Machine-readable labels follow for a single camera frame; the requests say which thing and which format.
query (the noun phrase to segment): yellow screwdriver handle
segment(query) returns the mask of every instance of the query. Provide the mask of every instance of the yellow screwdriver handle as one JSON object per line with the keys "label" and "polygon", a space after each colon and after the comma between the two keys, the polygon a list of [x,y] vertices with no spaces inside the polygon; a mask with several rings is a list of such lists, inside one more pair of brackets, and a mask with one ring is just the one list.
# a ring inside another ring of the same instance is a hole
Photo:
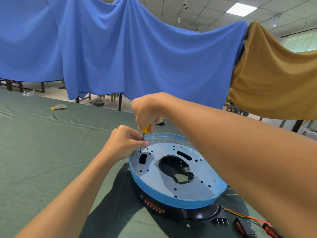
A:
{"label": "yellow screwdriver handle", "polygon": [[145,125],[145,128],[142,130],[142,132],[146,134],[147,133],[147,129],[149,128],[149,126],[150,126],[149,124]]}

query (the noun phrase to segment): screwdriver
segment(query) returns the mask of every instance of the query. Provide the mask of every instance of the screwdriver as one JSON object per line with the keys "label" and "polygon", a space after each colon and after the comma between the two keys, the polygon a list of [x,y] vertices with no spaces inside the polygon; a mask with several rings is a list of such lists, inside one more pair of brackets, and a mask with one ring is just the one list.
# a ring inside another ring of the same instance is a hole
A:
{"label": "screwdriver", "polygon": [[145,136],[145,134],[147,133],[147,129],[149,128],[149,126],[150,126],[149,124],[145,125],[145,128],[142,130],[142,132],[143,132],[143,138],[142,138],[142,140],[144,140],[144,136]]}

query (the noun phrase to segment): yellow object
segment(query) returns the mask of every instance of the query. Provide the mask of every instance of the yellow object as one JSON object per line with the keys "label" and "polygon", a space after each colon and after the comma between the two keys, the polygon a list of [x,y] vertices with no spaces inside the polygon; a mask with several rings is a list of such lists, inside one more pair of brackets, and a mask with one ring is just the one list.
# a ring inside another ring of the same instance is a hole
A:
{"label": "yellow object", "polygon": [[142,132],[146,134],[149,126],[150,126],[149,124],[145,125],[145,128],[142,130]]}
{"label": "yellow object", "polygon": [[317,120],[317,50],[294,53],[252,22],[229,89],[243,111],[270,118]]}

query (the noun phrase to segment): blue cloth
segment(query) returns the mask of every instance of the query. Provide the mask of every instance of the blue cloth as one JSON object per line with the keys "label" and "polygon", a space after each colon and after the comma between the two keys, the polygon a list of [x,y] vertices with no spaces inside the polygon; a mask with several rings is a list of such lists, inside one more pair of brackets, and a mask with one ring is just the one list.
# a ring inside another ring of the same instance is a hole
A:
{"label": "blue cloth", "polygon": [[124,92],[132,100],[167,92],[221,108],[247,28],[237,22],[206,33],[179,29],[137,0],[6,3],[0,9],[0,27],[9,30],[0,34],[0,76],[64,79],[69,99]]}

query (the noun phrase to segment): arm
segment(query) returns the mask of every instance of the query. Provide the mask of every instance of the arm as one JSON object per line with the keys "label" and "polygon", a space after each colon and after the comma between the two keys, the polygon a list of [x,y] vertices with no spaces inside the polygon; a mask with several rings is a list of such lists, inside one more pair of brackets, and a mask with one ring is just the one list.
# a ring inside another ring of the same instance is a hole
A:
{"label": "arm", "polygon": [[161,116],[171,121],[220,177],[285,236],[316,234],[316,141],[165,93],[135,99],[132,109],[140,129]]}
{"label": "arm", "polygon": [[142,135],[121,125],[101,152],[16,238],[79,237],[98,191],[112,166],[137,148],[147,147]]}

